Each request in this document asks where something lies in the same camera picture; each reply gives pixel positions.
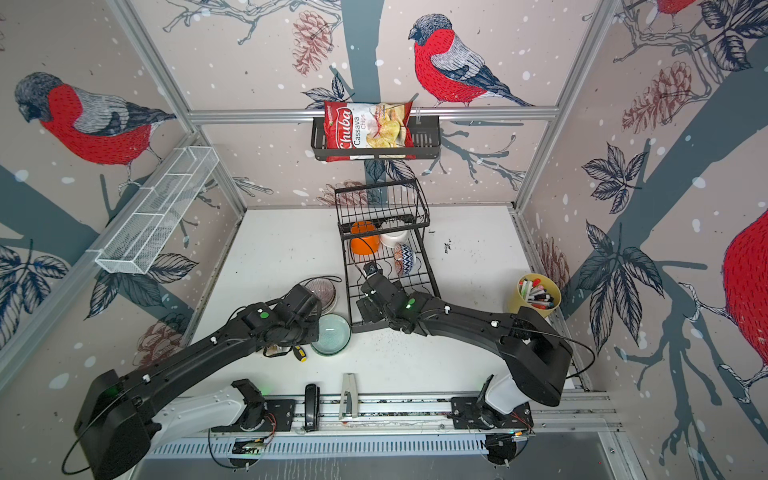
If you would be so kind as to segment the red patterned ceramic bowl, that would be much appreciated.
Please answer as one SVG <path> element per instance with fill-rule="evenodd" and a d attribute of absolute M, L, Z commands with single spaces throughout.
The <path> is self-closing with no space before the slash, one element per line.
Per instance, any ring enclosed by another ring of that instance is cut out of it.
<path fill-rule="evenodd" d="M 414 251 L 408 243 L 398 244 L 394 249 L 395 272 L 398 277 L 411 274 L 414 266 Z"/>

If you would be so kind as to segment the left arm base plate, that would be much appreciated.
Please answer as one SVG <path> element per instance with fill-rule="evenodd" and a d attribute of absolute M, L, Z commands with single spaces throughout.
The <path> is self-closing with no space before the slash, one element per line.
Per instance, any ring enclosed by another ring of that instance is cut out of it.
<path fill-rule="evenodd" d="M 265 433 L 289 432 L 292 429 L 297 401 L 293 399 L 267 398 L 261 409 L 261 417 L 254 421 L 243 414 L 234 424 L 212 429 L 215 433 Z"/>

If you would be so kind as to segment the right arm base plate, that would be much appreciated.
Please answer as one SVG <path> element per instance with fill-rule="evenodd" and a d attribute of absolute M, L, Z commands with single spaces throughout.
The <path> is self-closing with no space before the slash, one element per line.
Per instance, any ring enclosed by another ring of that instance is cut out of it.
<path fill-rule="evenodd" d="M 529 431 L 534 425 L 528 403 L 516 407 L 509 414 L 501 414 L 475 397 L 452 397 L 448 418 L 456 430 Z"/>

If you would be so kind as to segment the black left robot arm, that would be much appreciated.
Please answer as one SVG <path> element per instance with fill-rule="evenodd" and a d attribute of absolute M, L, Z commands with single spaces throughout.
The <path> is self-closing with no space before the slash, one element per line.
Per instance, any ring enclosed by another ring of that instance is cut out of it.
<path fill-rule="evenodd" d="M 124 376 L 109 370 L 96 377 L 74 425 L 88 471 L 96 479 L 116 479 L 151 450 L 214 427 L 253 431 L 268 423 L 275 430 L 275 417 L 248 379 L 207 395 L 186 393 L 255 352 L 317 340 L 321 312 L 320 300 L 297 284 L 280 298 L 237 310 L 221 328 L 165 359 Z"/>

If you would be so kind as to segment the orange plastic bowl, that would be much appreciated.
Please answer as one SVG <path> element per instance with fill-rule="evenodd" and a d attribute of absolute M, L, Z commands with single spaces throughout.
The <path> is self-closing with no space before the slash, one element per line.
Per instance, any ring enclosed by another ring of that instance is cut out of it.
<path fill-rule="evenodd" d="M 358 256 L 372 256 L 380 248 L 380 235 L 372 221 L 358 221 L 350 227 L 350 233 L 355 238 L 350 240 L 350 250 Z"/>

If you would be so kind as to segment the white ceramic bowl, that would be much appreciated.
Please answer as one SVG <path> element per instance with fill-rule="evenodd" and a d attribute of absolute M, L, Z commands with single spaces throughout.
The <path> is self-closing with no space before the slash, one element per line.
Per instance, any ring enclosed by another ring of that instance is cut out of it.
<path fill-rule="evenodd" d="M 393 232 L 384 232 L 380 234 L 380 243 L 387 248 L 394 249 L 408 240 L 407 230 L 398 230 Z"/>

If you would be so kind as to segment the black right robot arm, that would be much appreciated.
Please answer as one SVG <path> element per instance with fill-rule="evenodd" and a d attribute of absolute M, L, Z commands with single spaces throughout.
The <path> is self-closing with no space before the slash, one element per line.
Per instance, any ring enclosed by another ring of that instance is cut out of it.
<path fill-rule="evenodd" d="M 379 273 L 367 277 L 362 292 L 357 304 L 365 321 L 384 320 L 404 334 L 447 337 L 489 351 L 504 360 L 526 402 L 560 404 L 573 349 L 535 309 L 478 311 L 427 293 L 408 293 Z"/>

